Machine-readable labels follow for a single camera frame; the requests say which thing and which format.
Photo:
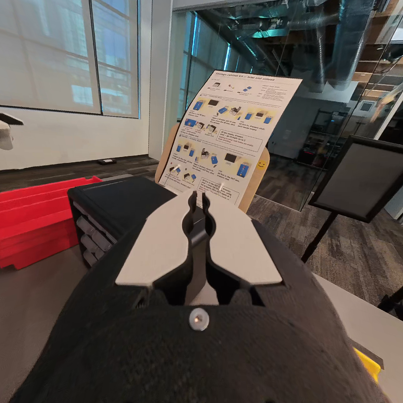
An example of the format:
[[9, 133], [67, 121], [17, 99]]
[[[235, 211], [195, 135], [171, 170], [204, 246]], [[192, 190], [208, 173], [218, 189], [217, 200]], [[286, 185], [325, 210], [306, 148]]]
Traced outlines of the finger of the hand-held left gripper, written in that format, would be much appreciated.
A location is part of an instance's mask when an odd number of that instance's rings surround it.
[[24, 125], [23, 121], [6, 113], [0, 113], [0, 148], [10, 151], [13, 149], [12, 125]]

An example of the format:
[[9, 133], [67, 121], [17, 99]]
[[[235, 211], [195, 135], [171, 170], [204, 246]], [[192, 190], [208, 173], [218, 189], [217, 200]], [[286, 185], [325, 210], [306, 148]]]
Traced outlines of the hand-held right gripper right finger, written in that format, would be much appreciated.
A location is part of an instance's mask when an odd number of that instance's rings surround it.
[[211, 191], [203, 193], [202, 204], [206, 279], [219, 305], [229, 305], [238, 290], [262, 305], [257, 288], [280, 285], [283, 279], [252, 219]]

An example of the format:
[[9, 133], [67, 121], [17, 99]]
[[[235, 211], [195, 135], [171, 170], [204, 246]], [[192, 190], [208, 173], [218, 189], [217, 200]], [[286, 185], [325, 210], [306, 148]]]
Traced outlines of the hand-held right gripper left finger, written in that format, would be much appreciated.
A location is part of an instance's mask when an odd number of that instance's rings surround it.
[[171, 305], [184, 305], [193, 278], [190, 234], [197, 192], [188, 190], [148, 216], [115, 284], [160, 290]]

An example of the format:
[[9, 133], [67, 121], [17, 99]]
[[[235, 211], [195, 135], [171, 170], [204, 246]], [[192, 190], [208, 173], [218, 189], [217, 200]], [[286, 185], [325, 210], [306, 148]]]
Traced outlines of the black drawer cabinet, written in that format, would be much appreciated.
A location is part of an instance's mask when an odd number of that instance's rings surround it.
[[144, 177], [129, 177], [69, 189], [75, 201], [119, 241], [176, 195]]

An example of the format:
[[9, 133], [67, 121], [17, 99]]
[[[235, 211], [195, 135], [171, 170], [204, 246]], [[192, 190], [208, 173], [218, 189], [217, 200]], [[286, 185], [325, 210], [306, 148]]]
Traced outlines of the set of clear drawers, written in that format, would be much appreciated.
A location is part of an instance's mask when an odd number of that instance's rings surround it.
[[70, 200], [70, 207], [83, 261], [91, 268], [117, 243], [117, 239], [78, 203]]

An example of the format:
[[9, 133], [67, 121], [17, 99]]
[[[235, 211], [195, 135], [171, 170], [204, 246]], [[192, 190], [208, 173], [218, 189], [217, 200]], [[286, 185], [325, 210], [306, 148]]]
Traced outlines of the red plastic bin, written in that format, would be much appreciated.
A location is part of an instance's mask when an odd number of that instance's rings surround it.
[[1, 192], [0, 265], [23, 269], [78, 244], [67, 192], [96, 176]]

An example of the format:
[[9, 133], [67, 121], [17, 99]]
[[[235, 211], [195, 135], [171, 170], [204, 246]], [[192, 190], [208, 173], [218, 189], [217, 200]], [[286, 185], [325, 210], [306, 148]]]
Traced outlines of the yellow plastic bin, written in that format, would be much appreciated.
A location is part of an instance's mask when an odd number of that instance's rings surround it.
[[373, 380], [378, 384], [379, 383], [379, 374], [381, 372], [381, 366], [375, 362], [373, 359], [371, 359], [369, 356], [364, 354], [362, 351], [357, 349], [356, 347], [353, 347], [355, 350], [357, 356], [361, 360], [362, 364], [370, 374], [370, 376], [373, 378]]

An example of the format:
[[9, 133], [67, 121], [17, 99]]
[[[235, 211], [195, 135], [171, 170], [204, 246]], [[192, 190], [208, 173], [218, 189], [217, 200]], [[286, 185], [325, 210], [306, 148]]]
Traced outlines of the glass window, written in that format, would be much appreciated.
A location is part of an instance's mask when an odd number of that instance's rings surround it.
[[139, 118], [139, 1], [2, 0], [1, 107]]
[[185, 29], [179, 78], [177, 118], [180, 120], [200, 88], [216, 70], [229, 70], [230, 44], [195, 12], [184, 14]]

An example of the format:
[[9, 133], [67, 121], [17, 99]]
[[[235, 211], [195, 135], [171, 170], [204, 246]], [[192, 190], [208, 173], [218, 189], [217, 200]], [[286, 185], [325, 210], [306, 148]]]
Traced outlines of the printed instruction poster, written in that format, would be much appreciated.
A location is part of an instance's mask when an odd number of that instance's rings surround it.
[[186, 109], [158, 184], [177, 195], [197, 191], [198, 203], [212, 191], [238, 207], [302, 81], [215, 70]]

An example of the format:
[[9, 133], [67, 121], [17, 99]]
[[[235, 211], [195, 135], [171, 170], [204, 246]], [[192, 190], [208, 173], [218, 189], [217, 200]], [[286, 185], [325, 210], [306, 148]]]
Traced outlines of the black framed sign stand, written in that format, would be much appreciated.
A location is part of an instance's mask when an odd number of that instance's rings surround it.
[[309, 260], [338, 215], [370, 223], [402, 184], [402, 145], [349, 136], [308, 202], [330, 215], [301, 260]]

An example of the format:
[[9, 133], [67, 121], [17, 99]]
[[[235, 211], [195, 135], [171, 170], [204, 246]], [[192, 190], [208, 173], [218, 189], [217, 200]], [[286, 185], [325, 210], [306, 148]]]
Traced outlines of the dark round ceiling duct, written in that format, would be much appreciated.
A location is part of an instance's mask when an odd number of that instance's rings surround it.
[[365, 46], [374, 15], [374, 0], [343, 0], [340, 2], [328, 81], [339, 91], [351, 83]]

